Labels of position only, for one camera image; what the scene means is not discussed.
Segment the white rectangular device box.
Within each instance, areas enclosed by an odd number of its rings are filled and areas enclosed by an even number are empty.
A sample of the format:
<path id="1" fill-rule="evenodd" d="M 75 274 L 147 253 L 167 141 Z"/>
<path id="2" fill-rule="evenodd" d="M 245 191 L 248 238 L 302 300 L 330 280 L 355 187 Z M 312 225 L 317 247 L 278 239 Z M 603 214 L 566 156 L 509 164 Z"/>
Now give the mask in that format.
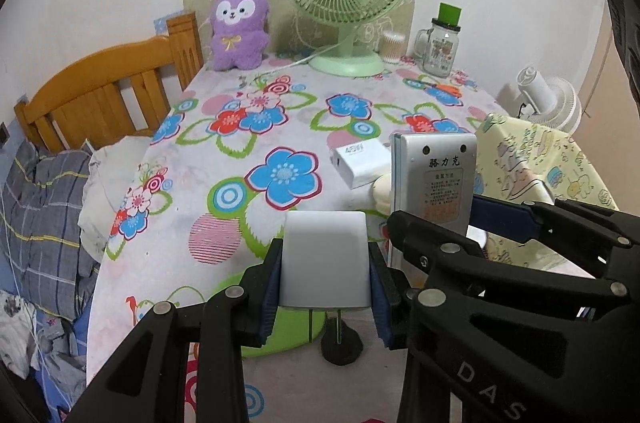
<path id="1" fill-rule="evenodd" d="M 468 132 L 395 134 L 390 210 L 465 235 L 471 217 L 477 140 Z"/>

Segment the cream bear compact mirror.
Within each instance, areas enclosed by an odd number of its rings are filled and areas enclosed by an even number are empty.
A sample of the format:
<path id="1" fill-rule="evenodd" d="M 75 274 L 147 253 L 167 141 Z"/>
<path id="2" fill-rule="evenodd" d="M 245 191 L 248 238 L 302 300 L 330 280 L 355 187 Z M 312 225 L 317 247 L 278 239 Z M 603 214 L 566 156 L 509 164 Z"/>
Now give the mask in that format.
<path id="1" fill-rule="evenodd" d="M 375 210 L 383 216 L 392 211 L 392 176 L 385 174 L 371 184 L 371 196 Z"/>

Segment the black key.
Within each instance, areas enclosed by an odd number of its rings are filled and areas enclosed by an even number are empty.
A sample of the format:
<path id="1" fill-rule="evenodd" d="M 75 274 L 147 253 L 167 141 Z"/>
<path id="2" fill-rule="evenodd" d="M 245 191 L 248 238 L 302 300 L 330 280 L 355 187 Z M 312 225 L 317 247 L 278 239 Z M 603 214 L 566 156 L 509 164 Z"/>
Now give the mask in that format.
<path id="1" fill-rule="evenodd" d="M 361 355 L 363 343 L 359 334 L 346 325 L 341 310 L 326 320 L 326 331 L 321 337 L 321 354 L 325 361 L 344 367 L 351 365 Z"/>

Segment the white cube adapter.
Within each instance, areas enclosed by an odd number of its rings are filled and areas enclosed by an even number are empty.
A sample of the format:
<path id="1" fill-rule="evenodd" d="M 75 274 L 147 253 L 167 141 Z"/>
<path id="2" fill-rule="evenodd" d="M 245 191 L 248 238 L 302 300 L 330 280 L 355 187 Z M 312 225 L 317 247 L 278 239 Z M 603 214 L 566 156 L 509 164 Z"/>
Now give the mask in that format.
<path id="1" fill-rule="evenodd" d="M 311 310 L 354 310 L 371 305 L 365 213 L 286 213 L 280 305 Z"/>

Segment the white 45W charger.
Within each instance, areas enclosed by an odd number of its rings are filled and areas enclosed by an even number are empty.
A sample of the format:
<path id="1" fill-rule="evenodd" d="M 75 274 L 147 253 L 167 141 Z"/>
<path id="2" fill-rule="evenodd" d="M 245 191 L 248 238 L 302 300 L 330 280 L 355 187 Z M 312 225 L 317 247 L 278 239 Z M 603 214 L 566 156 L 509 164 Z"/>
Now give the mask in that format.
<path id="1" fill-rule="evenodd" d="M 360 140 L 335 148 L 331 162 L 346 186 L 356 189 L 389 174 L 392 154 L 378 139 Z"/>

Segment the green rounded pad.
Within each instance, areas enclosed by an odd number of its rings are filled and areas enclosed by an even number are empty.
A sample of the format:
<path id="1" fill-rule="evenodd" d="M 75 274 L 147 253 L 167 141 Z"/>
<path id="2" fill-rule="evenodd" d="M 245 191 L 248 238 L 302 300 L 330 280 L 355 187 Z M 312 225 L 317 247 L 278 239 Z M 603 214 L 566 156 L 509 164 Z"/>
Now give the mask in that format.
<path id="1" fill-rule="evenodd" d="M 316 339 L 326 324 L 326 313 L 279 307 L 272 333 L 260 348 L 243 347 L 243 358 L 254 358 L 284 353 L 307 345 Z"/>

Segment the yellow cartoon paper box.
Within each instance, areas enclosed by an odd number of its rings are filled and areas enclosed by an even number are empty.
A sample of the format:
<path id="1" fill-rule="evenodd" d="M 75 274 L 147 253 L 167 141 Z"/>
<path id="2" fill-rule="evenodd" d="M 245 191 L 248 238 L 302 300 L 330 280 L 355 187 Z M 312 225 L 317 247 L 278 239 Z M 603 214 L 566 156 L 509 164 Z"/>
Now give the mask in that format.
<path id="1" fill-rule="evenodd" d="M 560 198 L 617 207 L 585 153 L 563 131 L 492 113 L 476 138 L 476 194 L 516 204 Z"/>

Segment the white floor fan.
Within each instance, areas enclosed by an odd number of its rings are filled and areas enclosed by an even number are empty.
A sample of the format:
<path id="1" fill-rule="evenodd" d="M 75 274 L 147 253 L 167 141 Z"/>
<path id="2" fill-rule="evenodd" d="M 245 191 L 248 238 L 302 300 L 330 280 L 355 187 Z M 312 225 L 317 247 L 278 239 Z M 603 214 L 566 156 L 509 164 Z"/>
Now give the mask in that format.
<path id="1" fill-rule="evenodd" d="M 564 78 L 545 78 L 528 66 L 518 73 L 518 90 L 523 102 L 518 118 L 573 136 L 582 119 L 582 104 L 577 91 Z"/>

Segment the beige door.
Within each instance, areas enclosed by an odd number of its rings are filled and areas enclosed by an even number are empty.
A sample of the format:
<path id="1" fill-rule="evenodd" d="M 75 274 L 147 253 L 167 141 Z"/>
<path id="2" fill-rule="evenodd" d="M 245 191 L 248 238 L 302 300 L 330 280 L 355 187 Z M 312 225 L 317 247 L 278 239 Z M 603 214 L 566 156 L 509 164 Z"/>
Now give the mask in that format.
<path id="1" fill-rule="evenodd" d="M 618 56 L 608 10 L 579 91 L 582 121 L 575 139 L 617 206 L 639 213 L 639 115 Z"/>

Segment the orange scissors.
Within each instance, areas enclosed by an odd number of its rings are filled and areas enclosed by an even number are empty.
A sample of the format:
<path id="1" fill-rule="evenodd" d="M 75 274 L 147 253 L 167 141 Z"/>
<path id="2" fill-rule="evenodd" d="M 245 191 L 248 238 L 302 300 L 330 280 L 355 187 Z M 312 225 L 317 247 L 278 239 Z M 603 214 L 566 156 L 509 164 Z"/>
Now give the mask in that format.
<path id="1" fill-rule="evenodd" d="M 457 87 L 444 85 L 444 84 L 428 83 L 428 82 L 426 82 L 425 85 L 426 85 L 426 91 L 431 91 L 431 90 L 439 91 L 439 92 L 443 92 L 444 94 L 450 94 L 450 96 L 455 98 L 461 97 L 461 92 Z"/>

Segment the grey plaid pillow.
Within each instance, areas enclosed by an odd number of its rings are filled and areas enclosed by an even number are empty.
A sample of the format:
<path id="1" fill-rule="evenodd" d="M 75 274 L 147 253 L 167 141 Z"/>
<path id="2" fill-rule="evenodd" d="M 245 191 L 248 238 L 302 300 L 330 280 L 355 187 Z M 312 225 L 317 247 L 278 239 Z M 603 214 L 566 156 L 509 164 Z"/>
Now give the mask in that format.
<path id="1" fill-rule="evenodd" d="M 99 269 L 80 241 L 89 162 L 86 151 L 52 153 L 25 141 L 1 186 L 1 255 L 14 291 L 70 321 L 90 303 Z"/>

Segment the cotton swab container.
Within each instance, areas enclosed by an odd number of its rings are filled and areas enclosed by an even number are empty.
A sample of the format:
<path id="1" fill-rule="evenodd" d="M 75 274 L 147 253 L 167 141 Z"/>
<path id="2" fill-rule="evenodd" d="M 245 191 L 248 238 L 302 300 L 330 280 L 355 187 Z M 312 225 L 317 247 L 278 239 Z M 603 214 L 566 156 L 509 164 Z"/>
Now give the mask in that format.
<path id="1" fill-rule="evenodd" d="M 406 53 L 406 35 L 384 31 L 378 44 L 378 54 L 386 63 L 397 64 Z"/>

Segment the purple plush bunny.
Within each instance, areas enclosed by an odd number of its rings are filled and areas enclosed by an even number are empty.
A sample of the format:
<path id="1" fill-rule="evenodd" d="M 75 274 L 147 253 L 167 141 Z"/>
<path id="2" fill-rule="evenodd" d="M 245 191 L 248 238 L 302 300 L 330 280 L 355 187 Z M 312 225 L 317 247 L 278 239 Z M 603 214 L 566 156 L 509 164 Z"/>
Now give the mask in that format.
<path id="1" fill-rule="evenodd" d="M 268 12 L 268 0 L 214 0 L 209 13 L 214 71 L 253 70 L 262 64 L 269 44 Z"/>

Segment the beige patterned wall board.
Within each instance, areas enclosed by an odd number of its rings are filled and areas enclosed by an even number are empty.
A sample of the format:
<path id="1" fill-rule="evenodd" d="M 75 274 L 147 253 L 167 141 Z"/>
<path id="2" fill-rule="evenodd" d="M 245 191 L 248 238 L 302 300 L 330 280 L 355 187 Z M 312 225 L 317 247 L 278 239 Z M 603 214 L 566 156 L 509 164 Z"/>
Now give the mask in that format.
<path id="1" fill-rule="evenodd" d="M 212 26 L 209 13 L 214 0 L 182 0 L 186 11 L 193 11 L 198 24 L 203 56 L 210 58 Z M 338 29 L 335 26 L 314 22 L 305 16 L 290 0 L 268 0 L 269 14 L 267 31 L 270 36 L 269 52 L 279 54 L 301 53 L 305 50 L 335 44 Z M 358 28 L 356 41 L 372 50 L 378 49 L 381 34 L 394 31 L 409 35 L 414 13 L 414 0 L 400 0 L 392 11 L 379 16 Z"/>

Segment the wall power outlet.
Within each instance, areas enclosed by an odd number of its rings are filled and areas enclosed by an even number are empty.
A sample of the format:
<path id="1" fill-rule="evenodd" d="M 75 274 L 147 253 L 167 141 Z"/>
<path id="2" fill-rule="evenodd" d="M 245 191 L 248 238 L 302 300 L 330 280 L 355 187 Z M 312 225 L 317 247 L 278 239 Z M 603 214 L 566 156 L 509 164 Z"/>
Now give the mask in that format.
<path id="1" fill-rule="evenodd" d="M 0 148 L 4 146 L 10 138 L 8 128 L 5 123 L 0 124 Z"/>

